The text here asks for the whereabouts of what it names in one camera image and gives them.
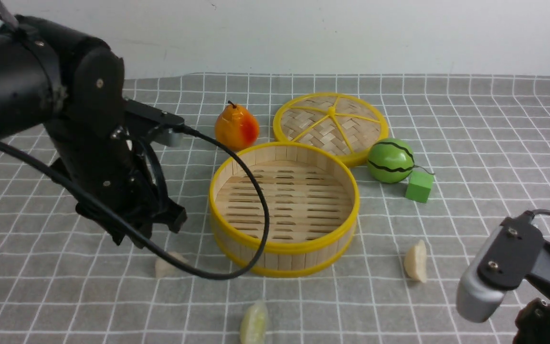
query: toy watermelon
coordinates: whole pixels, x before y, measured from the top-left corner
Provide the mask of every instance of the toy watermelon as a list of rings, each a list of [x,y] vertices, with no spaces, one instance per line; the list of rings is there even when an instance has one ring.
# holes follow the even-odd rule
[[[398,183],[415,168],[413,150],[399,139],[383,139],[373,145],[369,152],[369,172],[382,183]]]

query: woven bamboo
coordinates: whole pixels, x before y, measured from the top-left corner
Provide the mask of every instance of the woven bamboo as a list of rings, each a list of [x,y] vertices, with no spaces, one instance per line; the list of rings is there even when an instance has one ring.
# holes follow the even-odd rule
[[[333,155],[298,143],[260,144],[239,155],[264,192],[271,222],[268,244],[253,272],[297,277],[334,263],[351,242],[360,209],[349,169]],[[264,233],[254,186],[228,159],[214,175],[209,197],[218,246],[245,265]]]
[[[273,131],[278,141],[314,146],[353,167],[366,163],[371,146],[388,137],[388,124],[364,100],[314,93],[284,104],[275,114]]]

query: green block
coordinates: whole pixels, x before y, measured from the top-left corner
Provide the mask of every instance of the green block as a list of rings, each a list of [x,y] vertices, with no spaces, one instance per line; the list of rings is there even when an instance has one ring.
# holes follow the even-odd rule
[[[421,203],[426,203],[432,191],[432,185],[434,184],[434,175],[413,171],[411,178],[409,179],[409,185],[406,187],[406,194],[404,197]]]

